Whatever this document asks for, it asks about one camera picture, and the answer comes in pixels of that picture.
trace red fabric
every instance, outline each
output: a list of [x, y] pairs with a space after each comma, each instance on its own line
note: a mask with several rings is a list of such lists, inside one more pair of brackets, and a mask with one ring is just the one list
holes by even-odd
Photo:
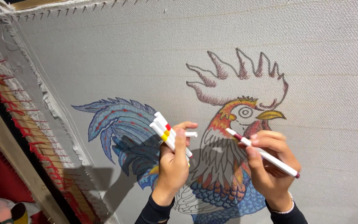
[[[17, 175], [13, 167], [6, 160], [0, 151], [0, 198], [11, 200], [15, 203], [34, 202], [31, 197], [31, 192], [28, 190], [25, 183]], [[34, 224], [47, 224], [49, 223], [42, 212], [33, 215]]]

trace hand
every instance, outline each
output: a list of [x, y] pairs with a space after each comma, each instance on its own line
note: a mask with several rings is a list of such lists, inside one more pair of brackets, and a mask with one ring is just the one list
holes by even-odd
[[186, 183], [189, 175], [189, 166], [186, 159], [186, 146], [189, 146], [189, 138], [186, 138], [187, 128], [197, 128], [198, 124], [183, 122], [173, 127], [176, 132], [175, 153], [165, 144], [160, 146], [160, 165], [157, 186], [152, 193], [152, 198], [160, 206], [168, 206], [172, 203], [176, 192]]
[[259, 131], [250, 138], [252, 146], [246, 147], [242, 143], [239, 143], [239, 146], [246, 147], [253, 186], [265, 196], [272, 210], [282, 212], [290, 210], [292, 201], [288, 188], [294, 178], [266, 159], [262, 160], [260, 153], [254, 148], [262, 148], [297, 172], [300, 172], [301, 165], [286, 144], [286, 137], [275, 131]]

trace frayed canvas edge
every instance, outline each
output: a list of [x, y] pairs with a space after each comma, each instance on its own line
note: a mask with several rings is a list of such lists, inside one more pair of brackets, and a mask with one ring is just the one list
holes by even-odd
[[[45, 85], [45, 83], [43, 82], [40, 74], [38, 73], [37, 67], [34, 65], [32, 60], [30, 59], [29, 54], [27, 53], [28, 50], [27, 50], [26, 46], [24, 45], [23, 40], [20, 38], [19, 35], [17, 35], [18, 32], [17, 32], [16, 28], [8, 20], [9, 15], [12, 16], [12, 12], [9, 12], [9, 10], [7, 8], [4, 8], [4, 7], [0, 6], [0, 21], [7, 28], [9, 34], [11, 35], [11, 37], [13, 39], [13, 41], [15, 42], [17, 47], [19, 48], [19, 50], [22, 53], [23, 57], [29, 63], [34, 75], [37, 77], [37, 83], [39, 84], [40, 89], [41, 89], [42, 93], [44, 94], [42, 100], [47, 105], [48, 109], [51, 111], [51, 113], [52, 113], [52, 115], [54, 117], [59, 119], [59, 121], [61, 123], [69, 124], [66, 116], [62, 113], [62, 111], [58, 111], [58, 110], [55, 109], [55, 108], [60, 108], [60, 106], [58, 105], [58, 103], [56, 102], [54, 97], [49, 93], [49, 90], [48, 90], [47, 86]], [[3, 66], [3, 65], [0, 65], [0, 71], [4, 71], [4, 72], [12, 74], [12, 70], [8, 69], [6, 66]], [[18, 86], [21, 87], [21, 85], [18, 83], [16, 78], [9, 79], [9, 81], [8, 80], [6, 80], [6, 81], [7, 81], [8, 87], [10, 89], [15, 89], [15, 88], [17, 89]], [[14, 94], [15, 94], [15, 97], [17, 95], [18, 99], [30, 99], [30, 97], [29, 97], [29, 95], [27, 94], [26, 91], [17, 92], [17, 93], [14, 93]], [[30, 109], [30, 110], [34, 110], [35, 108], [36, 108], [36, 106], [32, 102], [28, 102], [27, 108], [25, 107], [25, 109]], [[30, 115], [30, 117], [33, 120], [40, 120], [40, 119], [44, 118], [40, 111], [28, 111], [28, 114]], [[45, 124], [42, 124], [42, 125], [43, 125], [43, 127], [47, 127], [45, 129], [49, 129], [48, 124], [45, 123]], [[69, 136], [69, 138], [70, 138], [70, 140], [71, 140], [71, 142], [73, 144], [73, 150], [75, 151], [76, 155], [78, 156], [79, 160], [81, 161], [81, 164], [84, 167], [89, 167], [90, 162], [88, 161], [87, 156], [84, 153], [83, 149], [81, 148], [77, 138], [72, 137], [72, 136], [75, 136], [73, 130], [69, 126], [65, 126], [65, 127], [66, 127], [66, 129], [64, 129], [64, 130], [68, 134], [68, 136]], [[47, 134], [46, 133], [44, 133], [44, 134], [47, 135], [47, 136], [53, 136], [51, 130], [42, 130], [42, 131], [43, 131], [43, 133], [44, 133], [44, 131], [46, 131]], [[57, 139], [55, 137], [48, 137], [48, 139], [51, 142], [57, 142]], [[53, 145], [53, 147], [55, 147], [57, 149], [63, 149], [62, 146], [59, 143], [54, 143], [52, 145]], [[64, 152], [65, 157], [59, 156], [59, 158], [62, 158], [61, 161], [69, 161], [69, 162], [71, 162], [70, 158], [66, 155], [66, 152], [64, 150], [54, 150], [54, 151], [60, 151], [59, 153]], [[71, 163], [64, 163], [62, 165], [65, 168], [72, 168], [72, 166], [73, 166]], [[92, 183], [95, 184], [95, 181], [94, 181], [95, 177], [93, 176], [92, 171], [88, 170], [88, 169], [86, 169], [85, 171], [86, 171], [86, 174], [90, 177]], [[97, 190], [97, 191], [98, 191], [98, 194], [99, 194], [99, 197], [100, 197], [100, 198], [98, 198], [98, 200], [103, 201], [102, 200], [103, 194], [99, 190]], [[108, 209], [110, 209], [109, 206], [106, 203], [105, 203], [105, 206]], [[94, 210], [95, 210], [96, 214], [99, 217], [101, 217], [101, 218], [106, 217], [106, 214], [103, 214], [103, 212], [101, 212], [100, 210], [98, 211], [98, 209], [96, 209], [95, 207], [94, 207]], [[118, 216], [114, 212], [112, 214], [112, 216], [109, 217], [106, 220], [106, 223], [112, 223], [112, 224], [118, 223], [119, 224], [118, 220], [119, 220]]]

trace fingernail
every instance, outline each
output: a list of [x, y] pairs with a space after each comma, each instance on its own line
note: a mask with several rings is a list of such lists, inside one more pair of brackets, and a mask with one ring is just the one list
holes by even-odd
[[185, 130], [184, 129], [181, 129], [179, 128], [178, 130], [176, 130], [176, 136], [179, 136], [179, 137], [184, 137], [185, 136]]
[[254, 148], [247, 147], [246, 150], [247, 150], [247, 155], [249, 157], [255, 157], [256, 156], [256, 150]]

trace rooster comb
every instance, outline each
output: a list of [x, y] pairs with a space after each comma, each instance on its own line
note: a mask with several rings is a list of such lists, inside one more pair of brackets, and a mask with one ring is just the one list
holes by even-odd
[[267, 110], [276, 108], [284, 100], [288, 90], [284, 74], [279, 73], [278, 64], [271, 64], [263, 52], [255, 66], [251, 58], [237, 48], [238, 70], [222, 61], [215, 53], [207, 53], [215, 65], [215, 73], [186, 64], [202, 80], [186, 82], [196, 91], [200, 101], [220, 106], [236, 99], [258, 101], [257, 107]]

